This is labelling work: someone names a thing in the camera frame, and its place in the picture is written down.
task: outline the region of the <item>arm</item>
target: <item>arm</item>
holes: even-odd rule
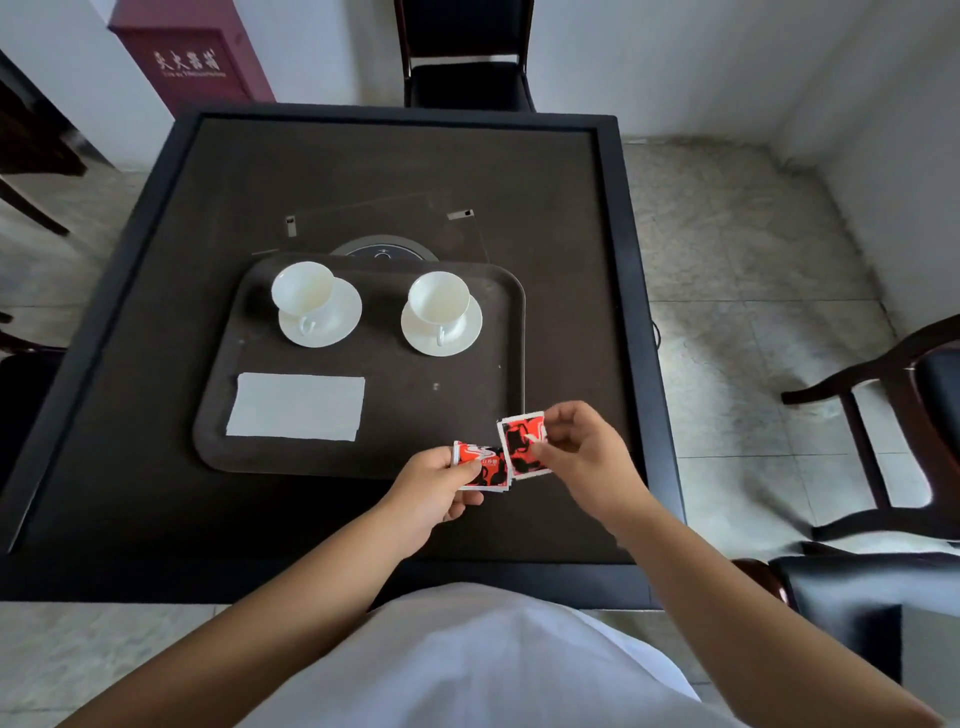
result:
[[[387,577],[483,494],[458,492],[480,461],[414,455],[387,495],[290,569],[127,675],[64,728],[232,726],[340,643]]]
[[[626,547],[733,711],[767,726],[938,726],[942,720],[761,589],[650,495],[616,431],[591,407],[545,413],[535,455]]]

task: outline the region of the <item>black chair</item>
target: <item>black chair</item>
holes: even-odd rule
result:
[[[854,554],[804,544],[806,556],[733,562],[839,643],[901,683],[900,608],[950,613],[960,604],[960,556]]]
[[[0,312],[0,323],[12,318]],[[0,491],[53,383],[66,349],[46,347],[0,331]]]
[[[527,84],[534,0],[394,0],[403,105],[535,111]],[[419,65],[414,58],[516,56],[516,62]]]
[[[930,502],[903,508],[890,502],[870,435],[852,389],[878,379],[900,429],[930,483]],[[783,392],[784,404],[839,397],[876,508],[850,513],[811,530],[814,541],[868,531],[906,531],[960,540],[960,314],[907,336],[873,361],[855,364],[822,382]]]

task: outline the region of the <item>chair seat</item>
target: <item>chair seat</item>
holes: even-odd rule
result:
[[[0,491],[62,359],[62,352],[19,353],[0,359]]]
[[[783,556],[770,569],[797,612],[897,682],[900,606],[960,604],[960,556],[948,553]]]
[[[928,354],[917,365],[916,376],[924,408],[960,458],[960,349]]]
[[[516,63],[419,65],[410,74],[410,106],[422,109],[533,111]]]

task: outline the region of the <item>hand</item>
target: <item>hand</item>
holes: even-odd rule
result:
[[[532,453],[560,477],[577,505],[616,535],[619,522],[656,503],[623,439],[593,407],[555,404],[543,413],[548,443]]]
[[[469,505],[480,505],[483,493],[461,491],[480,474],[471,460],[453,468],[451,448],[433,448],[411,457],[376,508],[390,513],[406,556],[419,551],[437,523],[460,518]]]

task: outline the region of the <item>person's left hand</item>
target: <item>person's left hand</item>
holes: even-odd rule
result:
[[[437,523],[460,518],[469,505],[480,505],[483,493],[461,491],[480,473],[479,460],[453,468],[451,448],[433,448],[411,457],[376,508],[390,514],[406,556],[419,551]]]

